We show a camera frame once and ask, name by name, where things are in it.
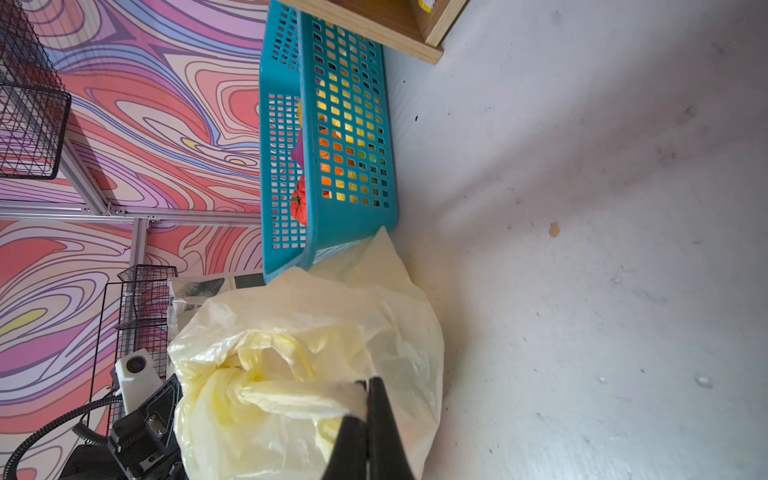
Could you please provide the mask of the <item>wooden shelf unit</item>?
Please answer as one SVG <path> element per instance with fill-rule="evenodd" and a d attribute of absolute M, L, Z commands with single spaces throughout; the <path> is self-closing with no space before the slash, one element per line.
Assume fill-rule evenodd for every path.
<path fill-rule="evenodd" d="M 290 0 L 287 4 L 435 65 L 443 56 L 441 43 L 467 1 L 437 1 L 430 12 L 407 0 Z"/>

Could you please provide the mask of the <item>teal plastic basket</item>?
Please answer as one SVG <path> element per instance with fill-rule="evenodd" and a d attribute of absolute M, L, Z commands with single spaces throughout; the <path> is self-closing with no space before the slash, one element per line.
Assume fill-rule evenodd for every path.
<path fill-rule="evenodd" d="M 382 47 L 279 1 L 259 72 L 263 275 L 392 230 L 398 199 Z M 308 225 L 290 214 L 305 177 Z"/>

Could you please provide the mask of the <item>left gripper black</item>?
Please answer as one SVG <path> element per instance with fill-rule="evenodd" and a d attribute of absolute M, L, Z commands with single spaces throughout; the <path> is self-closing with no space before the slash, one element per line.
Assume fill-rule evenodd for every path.
<path fill-rule="evenodd" d="M 174 433 L 183 393 L 176 375 L 112 426 L 107 448 L 127 479 L 187 479 Z"/>

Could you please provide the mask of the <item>red toy tomato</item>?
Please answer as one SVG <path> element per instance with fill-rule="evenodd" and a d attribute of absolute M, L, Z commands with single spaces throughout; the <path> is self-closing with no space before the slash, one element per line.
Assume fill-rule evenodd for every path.
<path fill-rule="evenodd" d="M 302 176 L 290 198 L 290 214 L 300 225 L 308 225 L 305 177 Z"/>

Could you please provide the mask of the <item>yellowish plastic grocery bag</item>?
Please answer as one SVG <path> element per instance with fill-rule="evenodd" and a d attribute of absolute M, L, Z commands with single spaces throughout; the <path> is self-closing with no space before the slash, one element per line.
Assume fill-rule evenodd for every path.
<path fill-rule="evenodd" d="M 169 345 L 192 479 L 317 479 L 378 377 L 410 468 L 438 431 L 445 343 L 385 230 L 309 269 L 206 300 Z"/>

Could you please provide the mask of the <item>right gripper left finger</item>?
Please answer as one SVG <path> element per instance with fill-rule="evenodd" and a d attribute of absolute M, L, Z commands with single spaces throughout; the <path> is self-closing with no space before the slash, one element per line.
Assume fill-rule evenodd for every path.
<path fill-rule="evenodd" d="M 348 415 L 342 420 L 322 480 L 365 480 L 368 437 L 366 422 Z"/>

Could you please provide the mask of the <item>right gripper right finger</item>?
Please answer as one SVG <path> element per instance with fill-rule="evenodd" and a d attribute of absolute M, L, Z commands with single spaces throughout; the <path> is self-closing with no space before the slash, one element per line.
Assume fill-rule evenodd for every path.
<path fill-rule="evenodd" d="M 368 381 L 368 470 L 372 480 L 414 480 L 384 381 Z"/>

